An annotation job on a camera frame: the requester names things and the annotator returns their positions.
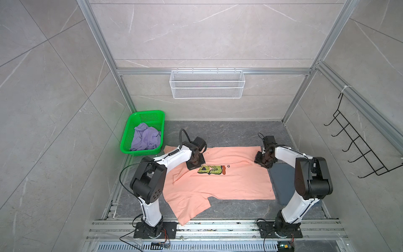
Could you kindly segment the pink graphic t-shirt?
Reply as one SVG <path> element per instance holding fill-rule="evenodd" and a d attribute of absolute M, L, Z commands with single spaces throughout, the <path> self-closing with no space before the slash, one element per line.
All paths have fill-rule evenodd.
<path fill-rule="evenodd" d="M 189 170 L 182 163 L 170 171 L 165 179 L 163 197 L 178 222 L 185 225 L 192 218 L 210 208 L 210 197 L 219 200 L 274 200 L 267 169 L 254 162 L 257 147 L 214 147 L 203 154 L 205 169 Z"/>

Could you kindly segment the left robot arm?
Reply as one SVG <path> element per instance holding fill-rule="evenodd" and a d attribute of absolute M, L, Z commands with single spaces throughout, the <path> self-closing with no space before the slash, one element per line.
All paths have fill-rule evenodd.
<path fill-rule="evenodd" d="M 139 163 L 130 182 L 130 189 L 140 202 L 142 225 L 151 238 L 157 238 L 163 232 L 163 216 L 159 198 L 163 193 L 167 174 L 180 164 L 185 163 L 189 170 L 205 164 L 203 153 L 207 147 L 177 147 L 159 157 L 144 157 Z"/>

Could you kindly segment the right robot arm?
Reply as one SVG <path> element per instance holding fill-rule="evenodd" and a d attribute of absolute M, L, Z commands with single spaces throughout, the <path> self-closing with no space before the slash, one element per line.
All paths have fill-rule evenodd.
<path fill-rule="evenodd" d="M 296 191 L 286 207 L 278 212 L 275 221 L 259 218 L 256 225 L 262 238 L 302 238 L 300 226 L 305 214 L 333 192 L 327 162 L 323 157 L 313 157 L 276 144 L 255 156 L 255 163 L 264 168 L 271 168 L 278 160 L 294 168 Z"/>

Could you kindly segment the folded blue-grey t-shirt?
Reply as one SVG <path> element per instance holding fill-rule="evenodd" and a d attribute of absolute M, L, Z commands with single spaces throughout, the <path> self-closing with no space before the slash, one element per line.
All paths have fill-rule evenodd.
<path fill-rule="evenodd" d="M 276 208 L 285 207 L 295 193 L 294 187 L 295 169 L 286 163 L 275 163 L 269 169 L 273 191 L 276 196 Z"/>

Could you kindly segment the purple t-shirt in basket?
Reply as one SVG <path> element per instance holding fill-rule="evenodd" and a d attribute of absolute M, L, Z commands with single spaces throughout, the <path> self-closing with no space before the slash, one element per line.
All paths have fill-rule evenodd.
<path fill-rule="evenodd" d="M 161 144 L 161 132 L 146 123 L 135 127 L 130 151 L 154 150 Z"/>

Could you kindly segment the green plastic laundry basket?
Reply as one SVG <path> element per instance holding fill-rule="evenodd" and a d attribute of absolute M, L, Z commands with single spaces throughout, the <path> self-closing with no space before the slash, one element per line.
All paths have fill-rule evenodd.
<path fill-rule="evenodd" d="M 158 154 L 163 145 L 165 113 L 161 110 L 135 112 L 129 116 L 120 150 L 133 156 Z"/>

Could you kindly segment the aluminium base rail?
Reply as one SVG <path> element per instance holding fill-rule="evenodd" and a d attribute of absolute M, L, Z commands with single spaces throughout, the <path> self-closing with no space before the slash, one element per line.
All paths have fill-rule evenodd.
<path fill-rule="evenodd" d="M 263 221 L 192 220 L 168 231 L 169 237 L 137 238 L 129 219 L 97 220 L 83 252 L 352 252 L 337 219 L 304 220 L 295 234 L 278 235 Z"/>

